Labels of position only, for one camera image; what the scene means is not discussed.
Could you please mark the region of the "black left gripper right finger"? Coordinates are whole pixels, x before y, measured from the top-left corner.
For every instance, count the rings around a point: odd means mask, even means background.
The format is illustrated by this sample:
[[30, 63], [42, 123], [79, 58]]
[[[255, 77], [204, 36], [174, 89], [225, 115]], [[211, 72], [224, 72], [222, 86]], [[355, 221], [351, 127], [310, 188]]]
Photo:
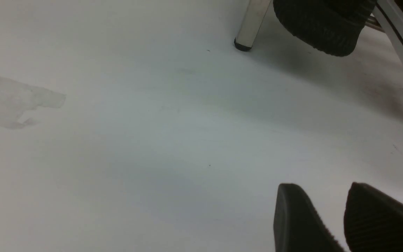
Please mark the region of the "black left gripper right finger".
[[353, 182], [344, 233], [352, 252], [403, 252], [403, 204], [371, 185]]

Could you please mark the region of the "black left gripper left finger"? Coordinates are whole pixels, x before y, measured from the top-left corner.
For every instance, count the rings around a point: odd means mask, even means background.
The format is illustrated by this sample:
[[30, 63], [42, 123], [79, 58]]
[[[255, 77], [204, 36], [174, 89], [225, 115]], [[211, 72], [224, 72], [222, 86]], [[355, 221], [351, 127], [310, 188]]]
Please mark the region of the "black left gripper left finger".
[[307, 193], [297, 184], [281, 183], [274, 214], [277, 252], [344, 252], [318, 215]]

